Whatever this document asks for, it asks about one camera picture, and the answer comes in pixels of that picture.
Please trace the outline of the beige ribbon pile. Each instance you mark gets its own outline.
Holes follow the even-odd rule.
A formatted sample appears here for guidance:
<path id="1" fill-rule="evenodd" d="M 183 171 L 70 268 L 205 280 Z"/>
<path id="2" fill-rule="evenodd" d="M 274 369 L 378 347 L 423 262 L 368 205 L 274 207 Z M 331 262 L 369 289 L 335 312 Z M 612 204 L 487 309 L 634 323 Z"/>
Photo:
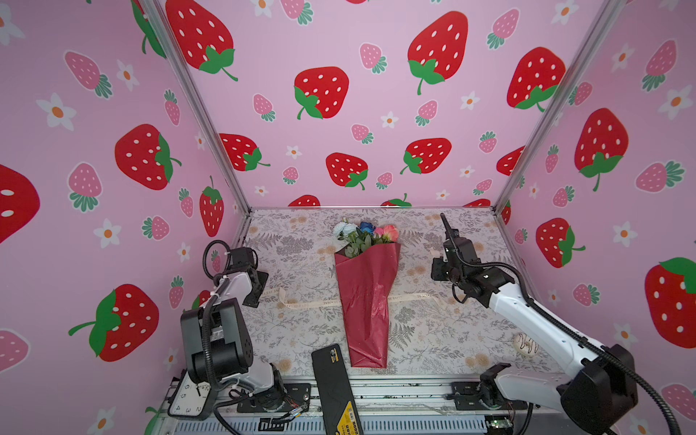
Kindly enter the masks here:
<path id="1" fill-rule="evenodd" d="M 337 307 L 342 305 L 342 301 L 340 298 L 323 299 L 310 302 L 292 302 L 287 297 L 286 290 L 284 290 L 284 288 L 282 287 L 272 288 L 270 290 L 269 295 L 265 295 L 264 297 L 262 297 L 262 301 L 264 300 L 274 300 L 277 304 L 280 304 L 281 307 L 286 307 L 291 310 L 319 309 Z M 447 306 L 447 303 L 444 302 L 440 297 L 437 297 L 436 295 L 430 295 L 427 293 L 389 295 L 389 297 L 387 297 L 387 302 L 384 305 L 392 306 L 398 304 L 409 304 L 411 302 L 430 302 L 434 303 L 435 306 L 437 306 L 440 309 L 443 309 L 445 306 Z"/>

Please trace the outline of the large pink fake rose stem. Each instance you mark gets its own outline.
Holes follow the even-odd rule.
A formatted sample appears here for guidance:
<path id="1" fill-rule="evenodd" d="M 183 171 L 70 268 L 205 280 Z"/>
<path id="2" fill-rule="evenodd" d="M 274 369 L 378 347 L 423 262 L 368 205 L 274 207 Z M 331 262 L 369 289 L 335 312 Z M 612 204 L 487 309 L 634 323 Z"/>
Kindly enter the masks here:
<path id="1" fill-rule="evenodd" d="M 382 228 L 382 241 L 385 243 L 396 243 L 400 233 L 398 228 L 393 225 L 386 225 Z"/>

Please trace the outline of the dark red wrapping paper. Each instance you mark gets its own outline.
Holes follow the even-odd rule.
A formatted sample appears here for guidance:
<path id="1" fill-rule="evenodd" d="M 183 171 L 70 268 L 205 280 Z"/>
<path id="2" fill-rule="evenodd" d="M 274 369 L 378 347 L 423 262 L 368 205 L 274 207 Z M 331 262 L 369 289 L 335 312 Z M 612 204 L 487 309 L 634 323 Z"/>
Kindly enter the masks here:
<path id="1" fill-rule="evenodd" d="M 335 273 L 351 366 L 384 369 L 388 365 L 388 298 L 397 277 L 401 245 L 371 246 L 357 257 L 343 248 L 335 254 Z"/>

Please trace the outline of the blue fake rose stem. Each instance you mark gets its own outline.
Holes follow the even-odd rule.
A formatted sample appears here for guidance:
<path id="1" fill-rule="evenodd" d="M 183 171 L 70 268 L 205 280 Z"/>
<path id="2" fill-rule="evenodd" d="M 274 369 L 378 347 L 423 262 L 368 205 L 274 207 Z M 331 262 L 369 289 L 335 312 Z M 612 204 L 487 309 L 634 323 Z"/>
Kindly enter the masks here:
<path id="1" fill-rule="evenodd" d="M 373 235 L 375 230 L 375 226 L 373 226 L 372 223 L 370 222 L 361 222 L 359 225 L 359 232 L 362 236 L 364 235 Z"/>

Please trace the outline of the white fake flower stem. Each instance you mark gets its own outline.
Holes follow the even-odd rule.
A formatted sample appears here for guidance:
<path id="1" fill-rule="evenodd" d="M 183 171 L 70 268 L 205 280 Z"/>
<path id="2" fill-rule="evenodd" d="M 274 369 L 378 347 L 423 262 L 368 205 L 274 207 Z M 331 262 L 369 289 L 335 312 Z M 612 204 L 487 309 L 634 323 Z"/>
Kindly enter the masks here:
<path id="1" fill-rule="evenodd" d="M 362 236 L 358 225 L 345 220 L 335 225 L 333 235 L 337 240 L 346 243 L 346 246 L 343 248 L 343 255 L 348 258 L 358 257 L 374 245 L 373 236 Z"/>

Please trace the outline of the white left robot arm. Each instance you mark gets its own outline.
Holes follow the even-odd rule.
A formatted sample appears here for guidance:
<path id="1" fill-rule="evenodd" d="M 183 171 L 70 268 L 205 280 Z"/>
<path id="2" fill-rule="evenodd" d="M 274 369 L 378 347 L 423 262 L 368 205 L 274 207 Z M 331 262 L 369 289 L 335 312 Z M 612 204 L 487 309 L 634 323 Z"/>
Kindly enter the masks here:
<path id="1" fill-rule="evenodd" d="M 265 411 L 277 411 L 288 397 L 279 369 L 270 362 L 257 362 L 252 338 L 242 308 L 257 308 L 268 282 L 268 273 L 258 269 L 252 248 L 231 248 L 223 240 L 208 243 L 202 259 L 203 271 L 212 280 L 207 302 L 181 316 L 186 373 L 179 389 L 206 384 L 210 392 L 203 408 L 187 412 L 177 395 L 169 415 L 203 420 L 213 415 L 229 433 L 237 431 L 220 413 L 242 402 L 253 402 Z"/>

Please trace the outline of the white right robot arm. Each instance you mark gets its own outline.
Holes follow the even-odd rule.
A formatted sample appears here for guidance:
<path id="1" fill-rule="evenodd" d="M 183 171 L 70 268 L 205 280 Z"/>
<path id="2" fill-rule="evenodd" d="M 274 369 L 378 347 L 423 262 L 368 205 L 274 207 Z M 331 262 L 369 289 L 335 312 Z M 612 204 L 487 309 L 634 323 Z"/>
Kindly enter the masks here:
<path id="1" fill-rule="evenodd" d="M 523 275 L 514 266 L 481 261 L 469 239 L 450 223 L 443 226 L 444 254 L 432 261 L 432 279 L 451 283 L 457 302 L 475 300 L 505 317 L 562 370 L 537 373 L 496 364 L 480 375 L 475 396 L 483 405 L 495 408 L 507 402 L 526 402 L 529 409 L 540 406 L 565 413 L 588 434 L 609 434 L 638 404 L 638 392 L 644 390 L 662 413 L 669 433 L 680 433 L 670 405 L 636 373 L 628 350 L 582 335 L 527 293 Z"/>

